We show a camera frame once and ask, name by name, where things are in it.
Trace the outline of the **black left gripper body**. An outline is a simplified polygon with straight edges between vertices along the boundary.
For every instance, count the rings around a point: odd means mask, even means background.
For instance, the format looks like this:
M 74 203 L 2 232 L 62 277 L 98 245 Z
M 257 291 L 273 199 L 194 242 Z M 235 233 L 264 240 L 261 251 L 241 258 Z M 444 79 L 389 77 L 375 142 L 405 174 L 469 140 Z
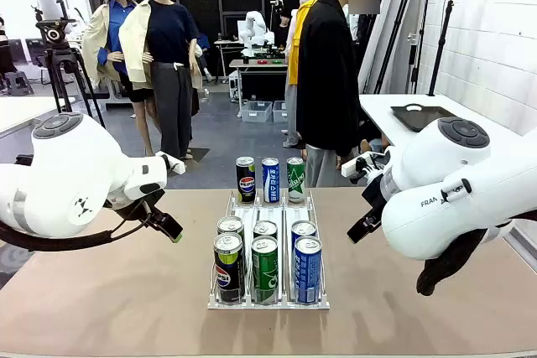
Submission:
M 145 195 L 138 200 L 128 200 L 126 203 L 113 204 L 109 200 L 104 202 L 104 208 L 113 210 L 123 220 L 143 221 L 148 215 L 160 215 L 161 211 L 155 206 L 164 196 L 164 190 L 157 190 L 149 195 Z

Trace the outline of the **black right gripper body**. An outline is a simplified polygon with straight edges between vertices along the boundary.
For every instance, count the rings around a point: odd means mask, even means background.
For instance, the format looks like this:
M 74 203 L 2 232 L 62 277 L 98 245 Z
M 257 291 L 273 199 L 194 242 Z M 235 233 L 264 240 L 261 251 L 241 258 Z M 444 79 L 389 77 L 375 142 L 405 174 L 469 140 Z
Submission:
M 364 225 L 377 225 L 381 220 L 381 215 L 387 200 L 382 193 L 383 174 L 379 173 L 368 181 L 368 185 L 362 192 L 362 197 L 370 204 L 371 210 L 362 218 Z

